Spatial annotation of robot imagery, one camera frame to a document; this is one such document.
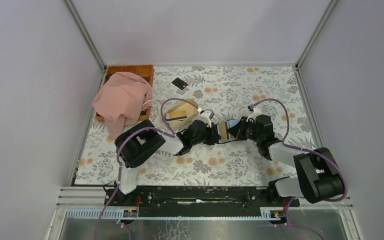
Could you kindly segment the black card holder wallet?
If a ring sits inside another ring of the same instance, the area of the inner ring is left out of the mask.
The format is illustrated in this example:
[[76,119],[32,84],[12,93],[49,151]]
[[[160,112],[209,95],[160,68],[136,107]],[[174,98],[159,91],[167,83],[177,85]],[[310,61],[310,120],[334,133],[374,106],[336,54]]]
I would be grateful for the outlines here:
[[236,141],[246,141],[247,138],[240,135],[239,127],[242,120],[230,119],[221,123],[215,124],[216,132],[220,136],[220,139],[216,142],[217,144],[226,144]]

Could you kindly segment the grey striped credit card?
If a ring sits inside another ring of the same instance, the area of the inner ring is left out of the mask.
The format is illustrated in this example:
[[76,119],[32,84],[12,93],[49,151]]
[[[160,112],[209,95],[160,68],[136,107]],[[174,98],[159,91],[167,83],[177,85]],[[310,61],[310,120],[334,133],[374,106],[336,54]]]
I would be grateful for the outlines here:
[[167,122],[175,122],[182,118],[182,114],[179,112],[168,112],[165,116]]

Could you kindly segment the black credit card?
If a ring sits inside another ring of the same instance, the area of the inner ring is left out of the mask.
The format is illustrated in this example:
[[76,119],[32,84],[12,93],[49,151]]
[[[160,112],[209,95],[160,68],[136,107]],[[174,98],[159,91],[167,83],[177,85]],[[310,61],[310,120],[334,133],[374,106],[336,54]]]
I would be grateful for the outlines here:
[[180,90],[184,90],[188,86],[188,83],[179,77],[175,78],[171,83]]

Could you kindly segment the gold striped credit card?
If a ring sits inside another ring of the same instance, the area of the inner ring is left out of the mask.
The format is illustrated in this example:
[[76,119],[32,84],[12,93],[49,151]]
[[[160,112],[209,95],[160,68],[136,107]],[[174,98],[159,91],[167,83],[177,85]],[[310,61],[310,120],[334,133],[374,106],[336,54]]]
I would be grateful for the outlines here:
[[187,112],[185,110],[176,110],[176,111],[168,112],[165,116],[165,119],[167,122],[173,124],[177,122],[182,122],[187,117],[188,117]]

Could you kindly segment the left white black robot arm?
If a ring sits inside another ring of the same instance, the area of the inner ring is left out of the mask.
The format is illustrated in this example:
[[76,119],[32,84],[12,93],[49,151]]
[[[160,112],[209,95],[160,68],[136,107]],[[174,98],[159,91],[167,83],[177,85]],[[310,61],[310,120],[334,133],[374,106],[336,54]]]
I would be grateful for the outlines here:
[[156,128],[150,120],[145,120],[122,133],[115,140],[116,160],[120,164],[116,199],[124,206],[135,200],[134,190],[138,185],[139,168],[155,152],[163,151],[174,156],[183,156],[192,147],[205,144],[215,145],[221,140],[213,123],[194,120],[186,129],[174,136]]

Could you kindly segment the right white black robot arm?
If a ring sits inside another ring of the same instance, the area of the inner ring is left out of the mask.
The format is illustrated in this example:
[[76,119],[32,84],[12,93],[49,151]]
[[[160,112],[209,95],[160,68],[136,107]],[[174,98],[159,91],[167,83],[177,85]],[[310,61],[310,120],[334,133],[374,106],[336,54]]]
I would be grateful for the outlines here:
[[235,140],[255,142],[259,154],[269,161],[292,166],[295,177],[283,177],[269,182],[267,201],[281,205],[288,197],[304,198],[309,203],[341,201],[348,191],[345,180],[328,148],[299,148],[282,142],[275,136],[273,123],[267,115],[242,117],[227,128]]

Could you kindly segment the beige oval tray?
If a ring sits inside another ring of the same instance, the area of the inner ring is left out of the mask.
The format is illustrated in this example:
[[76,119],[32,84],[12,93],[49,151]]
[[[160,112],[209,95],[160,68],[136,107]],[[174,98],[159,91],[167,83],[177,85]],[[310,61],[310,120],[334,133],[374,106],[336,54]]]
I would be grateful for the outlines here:
[[197,108],[193,106],[199,106],[195,100],[192,98],[187,98],[186,101],[187,102],[181,101],[163,113],[163,119],[167,121],[168,125],[173,130],[180,129],[199,114]]

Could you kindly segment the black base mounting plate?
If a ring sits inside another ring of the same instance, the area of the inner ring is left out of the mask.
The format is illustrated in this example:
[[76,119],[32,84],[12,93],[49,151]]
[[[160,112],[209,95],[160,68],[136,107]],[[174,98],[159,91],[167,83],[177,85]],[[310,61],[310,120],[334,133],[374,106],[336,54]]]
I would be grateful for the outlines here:
[[104,203],[110,207],[132,207],[135,210],[167,209],[169,212],[192,210],[230,211],[245,208],[279,208],[284,210],[288,197],[272,199],[265,187],[209,186],[138,186],[123,194],[115,188],[104,188]]

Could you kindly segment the wooden compartment box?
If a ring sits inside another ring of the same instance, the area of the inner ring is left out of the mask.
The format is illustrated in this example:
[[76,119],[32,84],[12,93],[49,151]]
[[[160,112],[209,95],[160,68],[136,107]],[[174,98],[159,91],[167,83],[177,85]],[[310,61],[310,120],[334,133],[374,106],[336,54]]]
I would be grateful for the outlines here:
[[[117,73],[117,72],[129,72],[136,74],[142,78],[145,79],[146,82],[148,82],[151,86],[153,86],[153,79],[154,79],[154,67],[151,64],[147,65],[110,65],[106,68],[106,72],[103,79],[103,84],[106,84],[107,81],[110,79],[110,77]],[[144,121],[148,120],[150,117],[150,109],[143,110],[138,118],[138,121]],[[95,114],[95,119],[98,122],[103,123],[104,117],[99,115],[98,113]]]

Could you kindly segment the pink cloth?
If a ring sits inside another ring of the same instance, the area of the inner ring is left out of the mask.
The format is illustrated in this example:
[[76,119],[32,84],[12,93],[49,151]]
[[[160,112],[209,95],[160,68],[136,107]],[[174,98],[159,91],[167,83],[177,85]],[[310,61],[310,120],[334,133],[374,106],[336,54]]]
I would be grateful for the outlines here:
[[152,105],[153,88],[144,78],[131,72],[116,72],[93,99],[93,109],[104,118],[111,139],[115,140],[126,125],[139,119]]

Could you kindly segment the aluminium front rail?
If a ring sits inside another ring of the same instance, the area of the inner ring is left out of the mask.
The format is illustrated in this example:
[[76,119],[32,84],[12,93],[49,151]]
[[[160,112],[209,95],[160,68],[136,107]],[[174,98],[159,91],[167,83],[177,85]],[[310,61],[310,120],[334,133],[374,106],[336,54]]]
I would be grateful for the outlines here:
[[101,214],[98,208],[70,208],[66,212],[68,218],[102,219],[102,220],[263,220],[280,221],[285,215],[279,210],[257,208],[230,209],[229,211],[192,210],[191,212],[170,212],[167,209],[108,208]]

